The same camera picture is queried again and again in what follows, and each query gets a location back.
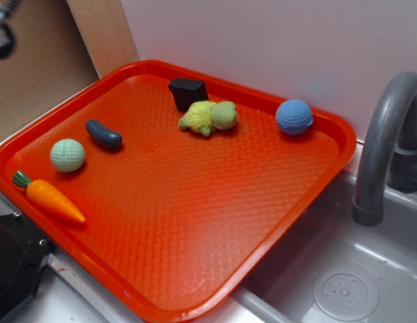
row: drain cover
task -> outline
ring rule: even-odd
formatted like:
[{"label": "drain cover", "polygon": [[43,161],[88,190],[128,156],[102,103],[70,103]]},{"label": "drain cover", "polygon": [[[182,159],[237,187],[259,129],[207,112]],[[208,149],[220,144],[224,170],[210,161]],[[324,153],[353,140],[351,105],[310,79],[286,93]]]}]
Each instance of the drain cover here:
[{"label": "drain cover", "polygon": [[366,272],[339,266],[328,269],[316,278],[313,297],[328,316],[353,322],[366,318],[375,310],[379,291]]}]

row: toy ball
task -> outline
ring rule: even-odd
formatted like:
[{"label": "toy ball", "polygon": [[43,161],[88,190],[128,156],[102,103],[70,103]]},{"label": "toy ball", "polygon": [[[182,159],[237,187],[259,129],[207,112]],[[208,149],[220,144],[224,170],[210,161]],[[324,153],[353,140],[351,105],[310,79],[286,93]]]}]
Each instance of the toy ball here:
[{"label": "toy ball", "polygon": [[287,135],[300,135],[313,124],[313,113],[305,102],[288,100],[278,107],[276,121]]},{"label": "toy ball", "polygon": [[50,158],[56,169],[69,173],[81,168],[86,159],[86,152],[76,140],[64,139],[54,144]]}]

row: sink basin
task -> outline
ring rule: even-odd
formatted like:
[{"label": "sink basin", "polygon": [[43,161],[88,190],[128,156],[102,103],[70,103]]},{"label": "sink basin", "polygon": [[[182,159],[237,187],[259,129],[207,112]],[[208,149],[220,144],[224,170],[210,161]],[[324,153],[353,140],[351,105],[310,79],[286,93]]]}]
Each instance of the sink basin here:
[{"label": "sink basin", "polygon": [[364,227],[354,184],[342,172],[243,282],[266,322],[417,322],[417,198],[388,188]]}]

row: rubber toy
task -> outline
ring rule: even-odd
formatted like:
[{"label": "rubber toy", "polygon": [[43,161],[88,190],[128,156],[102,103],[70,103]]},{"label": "rubber toy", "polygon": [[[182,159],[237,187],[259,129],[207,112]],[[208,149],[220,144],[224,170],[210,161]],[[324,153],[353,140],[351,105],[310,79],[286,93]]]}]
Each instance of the rubber toy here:
[{"label": "rubber toy", "polygon": [[208,137],[216,129],[231,129],[238,121],[238,113],[233,102],[199,101],[190,105],[184,117],[180,119],[180,129],[191,129]]},{"label": "rubber toy", "polygon": [[81,168],[86,159],[86,152],[76,140],[63,139],[54,144],[50,159],[60,172],[69,173]]},{"label": "rubber toy", "polygon": [[77,223],[86,222],[81,211],[55,186],[46,180],[31,180],[19,170],[12,182],[26,190],[27,199],[42,210],[62,219]]},{"label": "rubber toy", "polygon": [[100,121],[94,119],[86,122],[86,130],[95,142],[108,149],[120,147],[123,141],[122,136],[118,132],[108,129]]},{"label": "rubber toy", "polygon": [[305,102],[288,100],[277,109],[276,121],[287,135],[300,135],[313,124],[313,113]]}]

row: white wall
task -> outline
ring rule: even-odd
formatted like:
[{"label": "white wall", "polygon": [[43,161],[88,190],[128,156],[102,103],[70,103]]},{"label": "white wall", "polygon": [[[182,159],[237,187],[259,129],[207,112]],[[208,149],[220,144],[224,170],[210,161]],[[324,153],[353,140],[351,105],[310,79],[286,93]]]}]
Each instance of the white wall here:
[{"label": "white wall", "polygon": [[363,139],[389,80],[417,72],[417,0],[121,0],[141,59],[343,116]]}]

